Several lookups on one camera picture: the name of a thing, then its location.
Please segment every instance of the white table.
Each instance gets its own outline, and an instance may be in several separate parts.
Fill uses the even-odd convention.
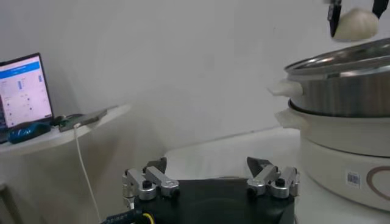
[[[251,177],[248,156],[268,159],[301,172],[296,214],[300,224],[389,224],[390,212],[372,209],[332,194],[306,175],[300,163],[299,132],[275,128],[169,151],[167,176],[203,179]]]
[[[130,105],[121,105],[118,107],[111,108],[107,111],[107,114],[102,117],[99,121],[81,126],[77,129],[77,135],[83,136],[95,128],[104,125],[105,123],[129,112],[131,109]],[[17,144],[11,144],[6,142],[0,145],[0,158],[6,158],[10,156],[20,156],[30,154],[40,150],[51,149],[53,147],[66,144],[74,140],[74,130],[68,130],[60,132],[57,127],[53,128],[50,132],[45,133],[36,138],[30,139],[25,142]]]

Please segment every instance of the round white table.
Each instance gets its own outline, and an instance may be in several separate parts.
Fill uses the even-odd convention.
[[[281,168],[300,171],[300,196],[296,215],[300,224],[389,224],[390,212],[359,205],[315,183],[302,169],[299,132],[272,130],[191,145],[166,153],[166,174],[176,180],[220,176],[251,177],[246,158],[268,159]]]

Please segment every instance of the metal rim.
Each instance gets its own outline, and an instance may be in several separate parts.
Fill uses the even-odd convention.
[[[295,77],[296,75],[305,76],[307,78],[312,75],[325,75],[325,74],[337,74],[339,72],[356,71],[359,69],[367,68],[380,68],[382,66],[390,65],[390,55],[382,55],[378,57],[365,58],[357,61],[350,61],[345,63],[335,63],[332,65],[315,66],[312,68],[301,68],[303,65],[314,61],[326,60],[326,58],[332,58],[332,56],[343,54],[346,52],[357,52],[373,47],[386,46],[390,47],[390,38],[373,41],[357,46],[347,47],[337,51],[328,52],[318,55],[309,59],[298,61],[285,68],[285,71]]]

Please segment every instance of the laptop screen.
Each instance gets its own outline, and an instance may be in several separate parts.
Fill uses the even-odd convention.
[[[0,66],[0,118],[4,115],[8,128],[52,117],[44,79],[39,54],[5,62]]]

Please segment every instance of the white cooker base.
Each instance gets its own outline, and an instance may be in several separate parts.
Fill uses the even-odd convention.
[[[306,173],[328,190],[364,205],[390,211],[390,158],[357,155],[301,138]]]

